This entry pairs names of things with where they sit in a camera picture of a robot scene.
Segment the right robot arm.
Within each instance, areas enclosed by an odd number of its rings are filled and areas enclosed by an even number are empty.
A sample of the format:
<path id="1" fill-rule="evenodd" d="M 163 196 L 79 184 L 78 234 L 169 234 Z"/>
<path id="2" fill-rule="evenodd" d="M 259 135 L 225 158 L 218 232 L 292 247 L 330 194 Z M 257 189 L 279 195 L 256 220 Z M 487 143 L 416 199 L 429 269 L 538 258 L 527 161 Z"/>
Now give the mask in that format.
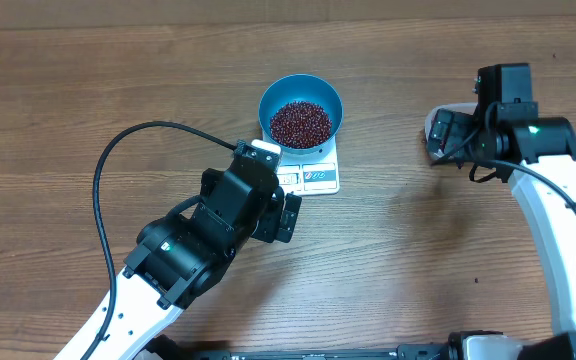
<path id="1" fill-rule="evenodd" d="M 434 108 L 425 121 L 434 166 L 470 165 L 472 182 L 509 185 L 544 271 L 553 335 L 526 343 L 496 331 L 450 334 L 440 359 L 576 359 L 576 134 L 564 117 L 542 118 L 527 63 L 482 67 L 474 103 Z M 479 178 L 476 171 L 489 169 Z"/>

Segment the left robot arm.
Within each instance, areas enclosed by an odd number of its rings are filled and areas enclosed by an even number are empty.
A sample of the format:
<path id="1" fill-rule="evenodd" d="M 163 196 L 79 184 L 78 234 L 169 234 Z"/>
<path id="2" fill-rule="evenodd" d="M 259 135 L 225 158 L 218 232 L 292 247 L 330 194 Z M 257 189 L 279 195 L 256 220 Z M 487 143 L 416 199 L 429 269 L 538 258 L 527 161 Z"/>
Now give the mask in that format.
<path id="1" fill-rule="evenodd" d="M 221 281 L 249 238 L 289 242 L 301 199 L 280 187 L 280 161 L 280 147 L 257 141 L 236 150 L 227 170 L 206 170 L 200 195 L 142 229 L 116 277 L 116 292 L 58 358 L 135 358 Z"/>

